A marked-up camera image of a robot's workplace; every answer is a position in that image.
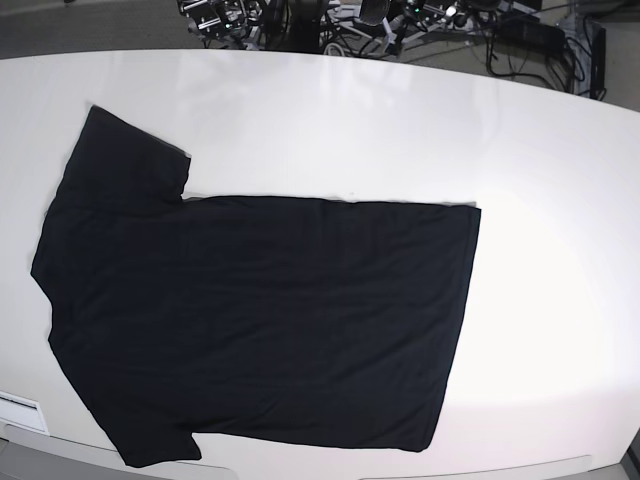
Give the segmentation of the black pedestal column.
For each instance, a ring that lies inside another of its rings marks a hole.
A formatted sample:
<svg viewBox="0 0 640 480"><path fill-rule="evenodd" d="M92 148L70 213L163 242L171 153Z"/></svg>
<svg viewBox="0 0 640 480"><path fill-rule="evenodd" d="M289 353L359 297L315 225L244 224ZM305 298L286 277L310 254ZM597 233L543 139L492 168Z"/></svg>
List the black pedestal column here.
<svg viewBox="0 0 640 480"><path fill-rule="evenodd" d="M318 54L321 21L328 8L322 0L273 1L275 33L270 48L275 51Z"/></svg>

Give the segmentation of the black T-shirt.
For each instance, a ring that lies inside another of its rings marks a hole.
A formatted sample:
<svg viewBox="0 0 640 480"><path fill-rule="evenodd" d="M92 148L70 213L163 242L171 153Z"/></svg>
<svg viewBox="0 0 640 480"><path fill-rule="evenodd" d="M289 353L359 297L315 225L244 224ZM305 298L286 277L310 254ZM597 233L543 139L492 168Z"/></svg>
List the black T-shirt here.
<svg viewBox="0 0 640 480"><path fill-rule="evenodd" d="M51 350L124 463L197 460L197 433L427 449L480 210L186 200L189 168L92 107L31 268Z"/></svg>

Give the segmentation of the black equipment box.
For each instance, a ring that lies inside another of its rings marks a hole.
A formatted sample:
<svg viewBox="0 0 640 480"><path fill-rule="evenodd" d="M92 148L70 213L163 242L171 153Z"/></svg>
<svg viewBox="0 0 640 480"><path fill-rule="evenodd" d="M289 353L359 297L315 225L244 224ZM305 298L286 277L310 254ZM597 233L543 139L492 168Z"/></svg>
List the black equipment box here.
<svg viewBox="0 0 640 480"><path fill-rule="evenodd" d="M562 29L516 11L504 13L496 22L494 33L507 44L546 55L561 53L566 40Z"/></svg>

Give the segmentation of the white label plate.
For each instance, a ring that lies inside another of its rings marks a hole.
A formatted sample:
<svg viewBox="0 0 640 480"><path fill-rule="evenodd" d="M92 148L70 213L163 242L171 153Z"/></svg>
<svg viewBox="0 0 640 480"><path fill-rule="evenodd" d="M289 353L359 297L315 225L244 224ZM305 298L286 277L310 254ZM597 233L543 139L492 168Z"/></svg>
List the white label plate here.
<svg viewBox="0 0 640 480"><path fill-rule="evenodd" d="M0 392L0 419L2 423L49 436L42 409L37 401Z"/></svg>

